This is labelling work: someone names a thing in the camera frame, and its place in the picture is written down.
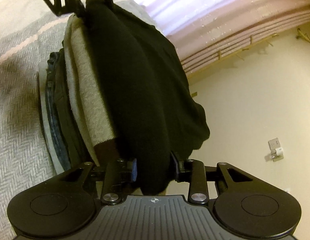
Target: gray ribbed plate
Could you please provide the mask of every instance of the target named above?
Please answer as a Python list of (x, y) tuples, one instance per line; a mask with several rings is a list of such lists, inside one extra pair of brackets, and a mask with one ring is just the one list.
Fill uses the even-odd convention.
[[(205, 207), (176, 196), (128, 196), (102, 208), (85, 229), (63, 240), (240, 240), (221, 228)], [(294, 240), (292, 236), (282, 240)]]

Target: black sweater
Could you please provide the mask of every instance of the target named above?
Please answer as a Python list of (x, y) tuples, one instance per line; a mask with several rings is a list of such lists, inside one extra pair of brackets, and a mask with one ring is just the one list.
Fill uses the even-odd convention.
[(88, 41), (114, 124), (137, 158), (143, 194), (170, 181), (170, 152), (187, 159), (209, 137), (175, 48), (156, 28), (104, 0), (86, 1)]

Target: beige wall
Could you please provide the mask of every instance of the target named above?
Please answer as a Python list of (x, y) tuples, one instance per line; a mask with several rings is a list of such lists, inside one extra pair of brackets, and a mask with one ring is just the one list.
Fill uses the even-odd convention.
[[(301, 29), (310, 37), (310, 24)], [(296, 29), (222, 61), (190, 83), (206, 111), (211, 137), (192, 158), (225, 161), (281, 189), (302, 206), (295, 236), (310, 240), (310, 44)], [(278, 137), (283, 160), (266, 162), (268, 140)], [(186, 194), (172, 183), (168, 194)]]

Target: pink curtain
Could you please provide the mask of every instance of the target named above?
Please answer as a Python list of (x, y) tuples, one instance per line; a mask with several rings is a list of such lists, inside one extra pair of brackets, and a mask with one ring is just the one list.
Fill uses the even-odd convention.
[(135, 0), (174, 44), (187, 74), (310, 21), (310, 0)]

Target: screw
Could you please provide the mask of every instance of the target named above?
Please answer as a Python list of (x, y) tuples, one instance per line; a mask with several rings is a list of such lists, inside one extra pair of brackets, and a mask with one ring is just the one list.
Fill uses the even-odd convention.
[(202, 193), (195, 193), (193, 195), (191, 195), (191, 199), (197, 202), (201, 202), (204, 201), (206, 199), (206, 195), (202, 194)]
[(103, 196), (103, 199), (107, 202), (112, 203), (118, 199), (118, 195), (115, 193), (107, 193)]

